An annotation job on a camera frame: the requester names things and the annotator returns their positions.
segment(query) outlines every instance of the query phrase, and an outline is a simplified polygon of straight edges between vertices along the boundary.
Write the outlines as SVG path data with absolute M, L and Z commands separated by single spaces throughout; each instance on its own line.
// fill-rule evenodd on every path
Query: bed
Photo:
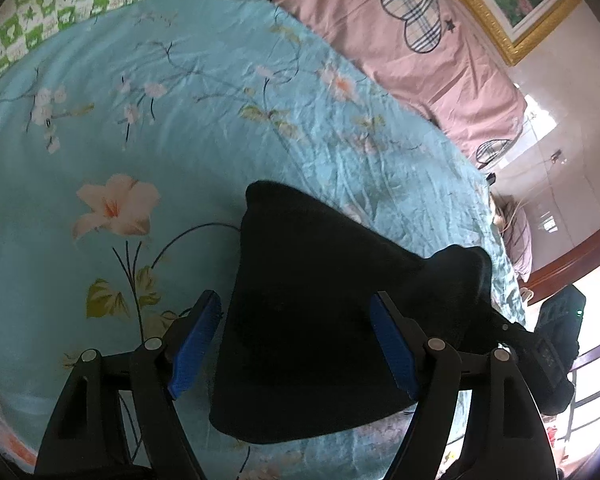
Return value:
M 270 0 L 405 107 L 433 121 L 479 168 L 522 131 L 526 101 L 452 0 Z
M 32 470 L 83 350 L 135 348 L 206 288 L 228 304 L 235 227 L 259 179 L 425 257 L 483 247 L 494 306 L 523 321 L 484 177 L 430 121 L 267 0 L 138 1 L 62 30 L 0 78 L 2 453 Z M 409 411 L 272 446 L 216 431 L 218 345 L 176 404 L 209 478 L 384 474 Z M 450 441 L 467 413 L 462 394 Z

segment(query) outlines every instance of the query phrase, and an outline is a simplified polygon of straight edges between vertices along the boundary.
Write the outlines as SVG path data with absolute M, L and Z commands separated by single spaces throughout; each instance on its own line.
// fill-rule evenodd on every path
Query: wall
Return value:
M 493 189 L 523 203 L 536 270 L 600 229 L 600 24 L 587 4 L 509 75 L 528 96 L 528 121 Z

